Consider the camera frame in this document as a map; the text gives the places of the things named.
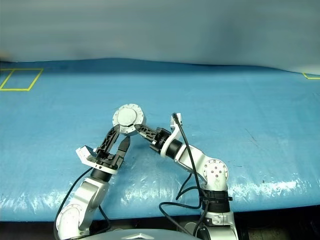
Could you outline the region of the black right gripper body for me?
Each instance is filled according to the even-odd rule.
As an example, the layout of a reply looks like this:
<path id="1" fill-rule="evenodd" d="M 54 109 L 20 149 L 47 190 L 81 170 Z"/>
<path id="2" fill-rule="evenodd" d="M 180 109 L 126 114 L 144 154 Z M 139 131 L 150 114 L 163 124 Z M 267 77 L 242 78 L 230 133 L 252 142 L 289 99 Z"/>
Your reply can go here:
<path id="1" fill-rule="evenodd" d="M 157 127 L 155 130 L 155 133 L 156 135 L 154 139 L 151 141 L 151 144 L 149 145 L 149 147 L 155 152 L 160 153 L 164 143 L 166 142 L 168 137 L 171 135 L 171 132 L 164 128 Z"/>

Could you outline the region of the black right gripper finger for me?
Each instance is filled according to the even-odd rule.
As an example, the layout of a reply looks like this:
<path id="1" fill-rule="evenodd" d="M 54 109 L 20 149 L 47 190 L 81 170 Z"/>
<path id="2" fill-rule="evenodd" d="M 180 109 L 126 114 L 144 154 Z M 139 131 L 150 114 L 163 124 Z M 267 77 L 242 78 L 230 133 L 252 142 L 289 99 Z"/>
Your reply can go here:
<path id="1" fill-rule="evenodd" d="M 153 144 L 158 141 L 157 140 L 158 133 L 155 130 L 143 124 L 135 124 L 134 127 L 136 131 L 147 141 Z"/>

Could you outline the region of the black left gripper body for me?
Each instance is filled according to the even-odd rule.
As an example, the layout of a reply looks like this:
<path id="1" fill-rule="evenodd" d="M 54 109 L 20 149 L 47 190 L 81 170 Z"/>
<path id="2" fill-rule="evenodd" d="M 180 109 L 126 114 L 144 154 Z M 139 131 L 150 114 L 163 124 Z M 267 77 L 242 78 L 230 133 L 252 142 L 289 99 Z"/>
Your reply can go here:
<path id="1" fill-rule="evenodd" d="M 109 152 L 95 152 L 93 167 L 105 173 L 117 173 L 124 161 L 124 151 L 118 150 L 115 154 Z"/>

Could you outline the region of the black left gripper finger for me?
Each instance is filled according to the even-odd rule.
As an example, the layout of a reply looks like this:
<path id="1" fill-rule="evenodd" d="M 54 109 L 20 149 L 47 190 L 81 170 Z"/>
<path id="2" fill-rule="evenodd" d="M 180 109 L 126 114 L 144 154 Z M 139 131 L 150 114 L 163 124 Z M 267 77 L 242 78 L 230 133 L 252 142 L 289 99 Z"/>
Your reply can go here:
<path id="1" fill-rule="evenodd" d="M 120 125 L 113 126 L 106 134 L 104 140 L 102 141 L 101 145 L 97 148 L 97 154 L 107 154 L 116 140 L 118 139 L 120 134 Z"/>
<path id="2" fill-rule="evenodd" d="M 119 144 L 118 150 L 117 150 L 117 155 L 121 157 L 122 159 L 125 158 L 125 155 L 130 147 L 131 144 L 131 138 L 130 137 L 125 137 Z"/>

